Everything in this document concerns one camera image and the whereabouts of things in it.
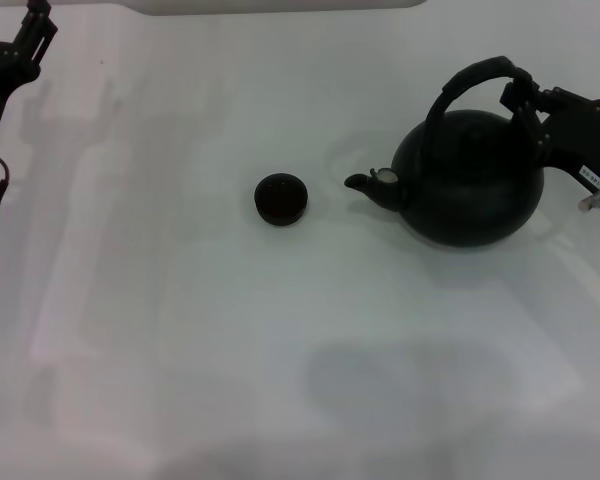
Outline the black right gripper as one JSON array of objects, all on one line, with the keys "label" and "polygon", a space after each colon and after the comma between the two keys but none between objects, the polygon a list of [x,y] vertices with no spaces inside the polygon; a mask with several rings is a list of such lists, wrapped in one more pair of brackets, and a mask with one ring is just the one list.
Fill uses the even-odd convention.
[{"label": "black right gripper", "polygon": [[[600,190],[600,99],[514,80],[500,103],[517,114],[518,167],[556,168],[589,192]],[[547,118],[541,123],[537,113]]]}]

